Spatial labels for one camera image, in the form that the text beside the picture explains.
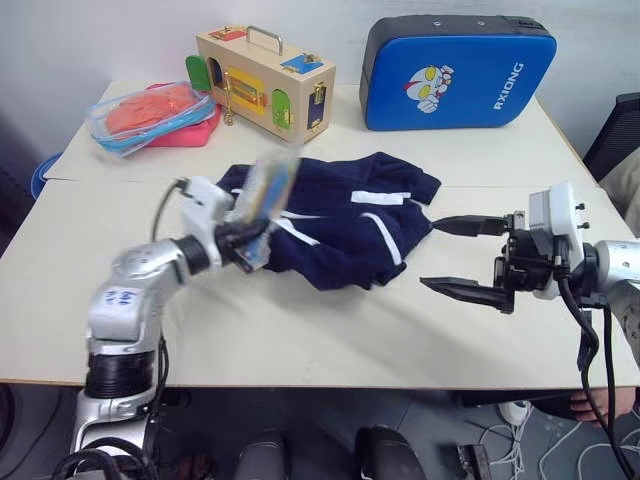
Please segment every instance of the white wall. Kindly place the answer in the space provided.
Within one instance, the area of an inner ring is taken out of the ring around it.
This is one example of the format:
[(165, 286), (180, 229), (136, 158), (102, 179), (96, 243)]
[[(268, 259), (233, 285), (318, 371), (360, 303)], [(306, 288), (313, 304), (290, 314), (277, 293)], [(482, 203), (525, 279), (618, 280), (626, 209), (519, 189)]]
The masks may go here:
[(412, 13), (531, 16), (558, 41), (538, 95), (580, 154), (617, 94), (640, 90), (639, 0), (2, 0), (0, 114), (44, 159), (111, 79), (186, 78), (194, 34), (256, 24), (335, 61), (358, 83), (370, 26)]

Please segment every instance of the white table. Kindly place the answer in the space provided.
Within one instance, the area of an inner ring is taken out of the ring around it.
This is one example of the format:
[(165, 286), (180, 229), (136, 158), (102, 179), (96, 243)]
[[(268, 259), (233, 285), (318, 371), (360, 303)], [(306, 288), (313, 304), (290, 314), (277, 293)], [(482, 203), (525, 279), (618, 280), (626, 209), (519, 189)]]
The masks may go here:
[[(123, 89), (113, 84), (106, 96)], [(632, 239), (537, 102), (502, 129), (374, 133), (364, 129), (356, 98), (355, 87), (337, 89), (333, 124), (305, 147), (307, 155), (355, 159), (382, 150), (412, 161), (445, 185), (425, 207), (432, 219), (526, 210), (529, 193), (569, 179), (589, 210), (586, 241)], [(147, 241), (168, 182), (194, 174), (215, 179), (272, 148), (274, 139), (237, 118), (205, 148), (147, 149), (114, 161), (81, 128), (0, 259), (0, 381), (82, 384), (90, 298), (113, 258)], [(177, 202), (162, 225), (165, 236), (181, 234)], [(559, 300), (519, 294), (516, 313), (507, 316), (418, 281), (459, 276), (489, 284), (503, 242), (433, 232), (409, 255), (404, 273), (369, 292), (318, 292), (295, 272), (245, 276), (231, 266), (202, 274), (167, 307), (169, 383), (578, 387), (579, 330)], [(601, 331), (600, 318), (596, 327)], [(640, 384), (617, 323), (613, 338), (617, 383)], [(601, 354), (591, 379), (605, 384)]]

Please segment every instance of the gray floor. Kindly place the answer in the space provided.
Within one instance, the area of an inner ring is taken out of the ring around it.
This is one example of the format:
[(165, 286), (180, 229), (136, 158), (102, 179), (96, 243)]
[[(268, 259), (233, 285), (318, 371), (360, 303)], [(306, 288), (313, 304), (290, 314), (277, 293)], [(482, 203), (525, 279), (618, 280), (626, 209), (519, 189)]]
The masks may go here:
[[(57, 389), (14, 386), (18, 399), (17, 429), (0, 452), (0, 478), (24, 454), (54, 406)], [(329, 389), (193, 389), (186, 408), (170, 408), (159, 437), (164, 456), (209, 452), (218, 465), (217, 479), (230, 479), (244, 444), (266, 428), (286, 432), (293, 450), (294, 479), (350, 479), (351, 450), (360, 426), (383, 424), (398, 429), (411, 442), (430, 480), (460, 477), (455, 445), (477, 443), (479, 426), (501, 423), (495, 407), (460, 409), (446, 392)], [(52, 427), (14, 476), (43, 479), (67, 451), (74, 415), (75, 391), (63, 391), (62, 408)], [(537, 479), (541, 455), (574, 425), (535, 411), (522, 441), (526, 471), (520, 479)], [(640, 428), (632, 416), (620, 420), (619, 433)], [(604, 441), (602, 431), (580, 429), (547, 462), (549, 480), (577, 478), (575, 464), (588, 445)], [(504, 454), (510, 442), (489, 434), (490, 458)], [(585, 480), (622, 478), (608, 448), (589, 453)], [(510, 467), (492, 467), (495, 480), (508, 479)]]

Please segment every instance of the blue object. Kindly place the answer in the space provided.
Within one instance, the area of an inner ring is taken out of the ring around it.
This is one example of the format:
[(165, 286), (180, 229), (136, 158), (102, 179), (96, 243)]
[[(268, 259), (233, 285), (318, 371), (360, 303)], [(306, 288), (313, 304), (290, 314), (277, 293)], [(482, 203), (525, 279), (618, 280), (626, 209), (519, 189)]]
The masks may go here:
[(291, 60), (287, 60), (286, 62), (282, 62), (280, 64), (281, 67), (290, 67), (293, 68), (296, 73), (300, 75), (304, 75), (305, 73), (309, 73), (312, 70), (315, 70), (318, 67), (324, 65), (322, 62), (313, 62), (309, 61), (309, 56), (306, 54), (298, 55), (297, 57), (293, 57)]
[(120, 157), (125, 157), (136, 150), (141, 149), (145, 145), (148, 145), (157, 137), (189, 125), (195, 125), (196, 123), (200, 123), (213, 116), (216, 107), (216, 102), (213, 98), (207, 94), (202, 94), (191, 89), (191, 95), (198, 100), (197, 103), (177, 115), (161, 120), (153, 125), (133, 128), (113, 135), (107, 130), (105, 125), (106, 118), (112, 110), (118, 108), (120, 102), (131, 97), (151, 92), (157, 95), (162, 95), (164, 92), (176, 85), (190, 86), (189, 82), (176, 82), (154, 88), (153, 90), (143, 90), (123, 95), (90, 107), (87, 110), (87, 126), (91, 132), (91, 136), (105, 150), (113, 152)]
[[(218, 185), (242, 188), (249, 165), (234, 165)], [(354, 161), (303, 158), (265, 268), (296, 270), (319, 290), (385, 285), (431, 230), (420, 203), (440, 181), (382, 152)]]
[(414, 15), (369, 32), (360, 102), (371, 130), (498, 127), (529, 102), (556, 51), (525, 17)]
[(51, 165), (56, 163), (56, 160), (60, 158), (62, 152), (56, 153), (54, 156), (48, 158), (40, 165), (38, 165), (31, 175), (31, 196), (34, 200), (37, 200), (44, 188), (44, 184), (47, 183), (47, 179), (44, 178), (44, 174), (51, 168)]

